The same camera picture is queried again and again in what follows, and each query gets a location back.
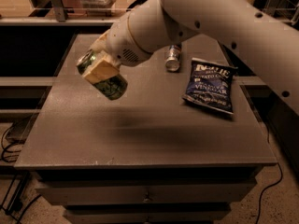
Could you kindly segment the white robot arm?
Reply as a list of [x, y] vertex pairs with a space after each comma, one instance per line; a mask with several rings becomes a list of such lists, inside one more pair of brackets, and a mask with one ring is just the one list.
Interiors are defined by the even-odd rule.
[[299, 114], [299, 31], [246, 0], [147, 0], [115, 21], [91, 50], [137, 66], [199, 34], [231, 50]]

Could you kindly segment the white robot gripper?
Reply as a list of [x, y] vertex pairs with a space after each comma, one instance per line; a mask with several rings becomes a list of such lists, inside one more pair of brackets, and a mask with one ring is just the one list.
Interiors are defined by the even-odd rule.
[[[109, 31], [101, 34], [90, 46], [95, 53], [108, 52], [125, 66], [137, 66], [151, 57], [135, 41], [130, 31], [129, 12], [113, 23]], [[91, 84], [97, 84], [116, 76], [120, 70], [116, 61], [108, 54], [100, 53], [100, 58], [83, 73], [83, 78]]]

